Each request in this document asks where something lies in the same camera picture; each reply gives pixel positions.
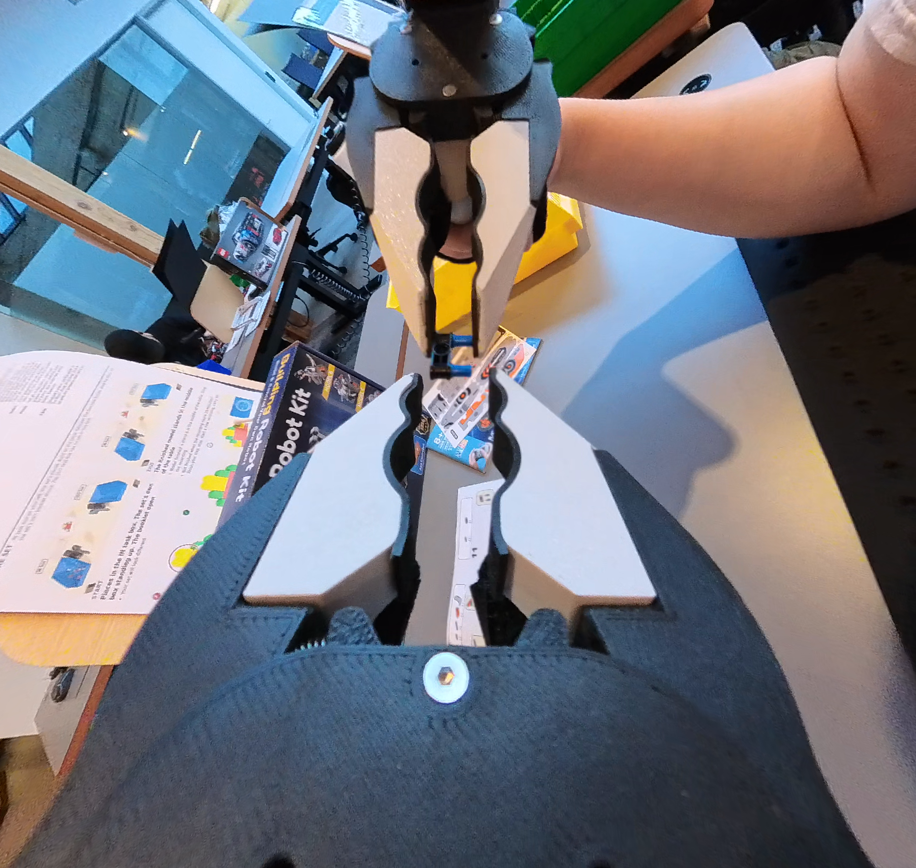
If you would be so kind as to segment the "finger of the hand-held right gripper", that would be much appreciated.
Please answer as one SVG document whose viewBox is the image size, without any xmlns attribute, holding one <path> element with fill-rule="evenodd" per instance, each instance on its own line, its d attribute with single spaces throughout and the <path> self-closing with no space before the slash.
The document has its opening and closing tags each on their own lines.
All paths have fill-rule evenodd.
<svg viewBox="0 0 916 868">
<path fill-rule="evenodd" d="M 470 166 L 483 203 L 475 221 L 479 246 L 472 293 L 475 353 L 486 353 L 495 337 L 521 258 L 531 244 L 535 206 L 531 200 L 530 124 L 498 121 L 471 142 Z"/>
<path fill-rule="evenodd" d="M 423 189 L 438 189 L 430 143 L 405 127 L 375 133 L 371 222 L 400 310 L 418 347 L 431 355 L 437 331 L 432 236 Z"/>
</svg>

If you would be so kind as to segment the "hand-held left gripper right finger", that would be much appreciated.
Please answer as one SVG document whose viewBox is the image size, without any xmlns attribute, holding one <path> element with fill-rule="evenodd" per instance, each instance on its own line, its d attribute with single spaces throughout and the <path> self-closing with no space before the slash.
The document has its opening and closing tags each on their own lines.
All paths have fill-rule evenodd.
<svg viewBox="0 0 916 868">
<path fill-rule="evenodd" d="M 648 607 L 658 598 L 596 449 L 510 375 L 489 374 L 492 502 L 478 571 L 487 641 L 515 641 L 541 609 L 571 628 L 591 608 Z"/>
</svg>

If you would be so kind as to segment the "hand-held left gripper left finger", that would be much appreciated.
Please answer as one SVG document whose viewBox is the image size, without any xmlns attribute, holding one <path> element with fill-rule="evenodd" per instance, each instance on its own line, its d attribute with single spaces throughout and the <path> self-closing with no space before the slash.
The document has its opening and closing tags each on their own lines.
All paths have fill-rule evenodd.
<svg viewBox="0 0 916 868">
<path fill-rule="evenodd" d="M 243 591 L 260 606 L 307 606 L 325 620 L 363 610 L 402 640 L 419 565 L 405 480 L 417 462 L 422 378 L 402 376 L 308 456 Z"/>
</svg>

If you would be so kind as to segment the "small black blue connector piece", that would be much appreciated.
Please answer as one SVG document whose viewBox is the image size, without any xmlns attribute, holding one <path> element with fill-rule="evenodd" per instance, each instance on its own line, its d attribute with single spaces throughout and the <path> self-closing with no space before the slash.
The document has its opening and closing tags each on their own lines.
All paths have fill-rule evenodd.
<svg viewBox="0 0 916 868">
<path fill-rule="evenodd" d="M 453 362 L 452 353 L 460 348 L 474 348 L 474 345 L 473 335 L 436 333 L 431 343 L 429 357 L 430 380 L 471 377 L 474 374 L 474 366 L 469 362 Z"/>
</svg>

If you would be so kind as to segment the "person's right forearm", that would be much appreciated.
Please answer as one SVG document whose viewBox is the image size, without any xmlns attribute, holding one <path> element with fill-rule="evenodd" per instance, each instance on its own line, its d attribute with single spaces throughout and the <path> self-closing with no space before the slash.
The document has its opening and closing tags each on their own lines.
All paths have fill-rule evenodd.
<svg viewBox="0 0 916 868">
<path fill-rule="evenodd" d="M 549 189 L 699 233 L 829 233 L 914 209 L 914 66 L 856 25 L 819 57 L 723 89 L 560 101 Z"/>
</svg>

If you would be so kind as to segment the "grey desk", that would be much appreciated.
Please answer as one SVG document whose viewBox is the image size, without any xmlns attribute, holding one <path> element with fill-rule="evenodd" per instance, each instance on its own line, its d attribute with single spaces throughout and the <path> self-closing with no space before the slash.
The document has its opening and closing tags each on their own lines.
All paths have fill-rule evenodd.
<svg viewBox="0 0 916 868">
<path fill-rule="evenodd" d="M 794 656 L 905 651 L 738 241 L 592 207 L 506 315 L 530 391 L 762 598 Z"/>
</svg>

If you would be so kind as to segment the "yellow plastic bin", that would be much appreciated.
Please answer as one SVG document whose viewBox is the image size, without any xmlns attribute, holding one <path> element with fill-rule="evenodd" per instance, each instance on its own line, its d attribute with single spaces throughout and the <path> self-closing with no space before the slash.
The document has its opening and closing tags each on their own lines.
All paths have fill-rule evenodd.
<svg viewBox="0 0 916 868">
<path fill-rule="evenodd" d="M 559 260 L 578 246 L 583 219 L 578 200 L 551 192 L 547 221 L 541 239 L 524 253 L 515 277 L 519 283 Z M 476 272 L 474 264 L 456 264 L 443 258 L 433 262 L 436 324 L 443 330 L 471 313 Z"/>
</svg>

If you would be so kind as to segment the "open instruction manual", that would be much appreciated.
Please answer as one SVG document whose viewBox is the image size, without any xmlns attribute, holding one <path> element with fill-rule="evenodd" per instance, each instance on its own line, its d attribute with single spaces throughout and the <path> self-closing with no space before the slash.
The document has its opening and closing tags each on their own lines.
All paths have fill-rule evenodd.
<svg viewBox="0 0 916 868">
<path fill-rule="evenodd" d="M 492 505 L 502 484 L 503 480 L 497 479 L 462 487 L 457 493 L 455 552 L 447 615 L 448 645 L 487 645 L 471 587 L 478 580 L 479 569 L 487 555 Z"/>
</svg>

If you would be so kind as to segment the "blue robot kit box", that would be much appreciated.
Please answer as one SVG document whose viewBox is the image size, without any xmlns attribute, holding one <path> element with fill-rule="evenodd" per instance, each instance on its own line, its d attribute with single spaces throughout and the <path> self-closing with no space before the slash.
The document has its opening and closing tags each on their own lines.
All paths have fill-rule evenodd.
<svg viewBox="0 0 916 868">
<path fill-rule="evenodd" d="M 324 439 L 366 410 L 383 387 L 327 355 L 301 344 L 272 361 L 255 420 L 224 496 L 219 524 L 246 506 L 296 458 L 310 459 Z M 301 482 L 297 510 L 325 524 L 345 524 L 347 514 L 367 515 L 374 503 L 373 467 L 350 440 L 342 460 L 321 459 L 315 482 Z"/>
</svg>

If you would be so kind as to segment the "toy car box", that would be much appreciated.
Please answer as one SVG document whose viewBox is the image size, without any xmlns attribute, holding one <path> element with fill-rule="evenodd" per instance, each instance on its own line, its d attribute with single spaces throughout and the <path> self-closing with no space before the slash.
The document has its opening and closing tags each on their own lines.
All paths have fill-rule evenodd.
<svg viewBox="0 0 916 868">
<path fill-rule="evenodd" d="M 209 263 L 257 290 L 271 284 L 289 239 L 289 230 L 244 200 L 212 211 L 218 240 Z"/>
</svg>

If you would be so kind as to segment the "green plastic bins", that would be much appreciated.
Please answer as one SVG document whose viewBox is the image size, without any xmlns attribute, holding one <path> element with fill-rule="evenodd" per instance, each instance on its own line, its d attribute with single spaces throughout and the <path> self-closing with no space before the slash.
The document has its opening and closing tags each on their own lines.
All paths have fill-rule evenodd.
<svg viewBox="0 0 916 868">
<path fill-rule="evenodd" d="M 684 0 L 516 0 L 535 29 L 535 58 L 552 65 L 559 97 L 571 97 Z"/>
</svg>

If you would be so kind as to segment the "small blue booklet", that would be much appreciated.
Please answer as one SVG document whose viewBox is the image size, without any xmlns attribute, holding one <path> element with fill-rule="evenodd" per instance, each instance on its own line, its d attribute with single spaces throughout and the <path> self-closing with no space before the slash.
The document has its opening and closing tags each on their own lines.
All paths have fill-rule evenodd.
<svg viewBox="0 0 916 868">
<path fill-rule="evenodd" d="M 473 366 L 487 363 L 489 364 L 490 372 L 498 370 L 515 379 L 518 383 L 523 383 L 531 370 L 531 365 L 541 347 L 541 343 L 542 341 L 539 338 L 522 338 L 505 328 L 500 328 L 492 341 L 488 353 L 482 358 L 475 359 L 471 356 L 469 348 L 460 348 L 457 351 L 455 362 L 469 362 Z M 446 442 L 441 431 L 435 426 L 426 410 L 425 418 L 429 420 L 431 425 L 427 439 L 427 446 L 430 450 L 452 461 L 461 462 L 480 473 L 486 471 L 493 450 L 495 433 L 489 413 L 475 427 L 471 436 L 460 443 L 458 448 L 454 448 Z"/>
</svg>

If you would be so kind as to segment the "white sticker sheet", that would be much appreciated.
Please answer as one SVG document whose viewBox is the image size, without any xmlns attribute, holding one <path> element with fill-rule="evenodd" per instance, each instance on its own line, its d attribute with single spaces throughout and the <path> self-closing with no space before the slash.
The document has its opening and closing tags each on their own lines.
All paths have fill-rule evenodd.
<svg viewBox="0 0 916 868">
<path fill-rule="evenodd" d="M 422 399 L 433 423 L 454 448 L 488 416 L 489 375 L 489 364 L 473 366 L 469 377 L 435 380 Z"/>
</svg>

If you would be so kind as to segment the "black perforated board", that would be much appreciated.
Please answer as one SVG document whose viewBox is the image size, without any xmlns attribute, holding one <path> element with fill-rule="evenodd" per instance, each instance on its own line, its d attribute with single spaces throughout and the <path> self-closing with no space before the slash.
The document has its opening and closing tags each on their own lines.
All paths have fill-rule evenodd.
<svg viewBox="0 0 916 868">
<path fill-rule="evenodd" d="M 738 244 L 914 661 L 914 211 Z"/>
</svg>

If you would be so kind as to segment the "person's light shirt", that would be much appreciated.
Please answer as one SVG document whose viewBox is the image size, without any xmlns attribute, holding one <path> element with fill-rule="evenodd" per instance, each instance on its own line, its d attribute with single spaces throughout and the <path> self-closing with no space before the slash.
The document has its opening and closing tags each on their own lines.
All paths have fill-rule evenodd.
<svg viewBox="0 0 916 868">
<path fill-rule="evenodd" d="M 865 25 L 890 57 L 915 68 L 915 0 L 863 0 Z"/>
</svg>

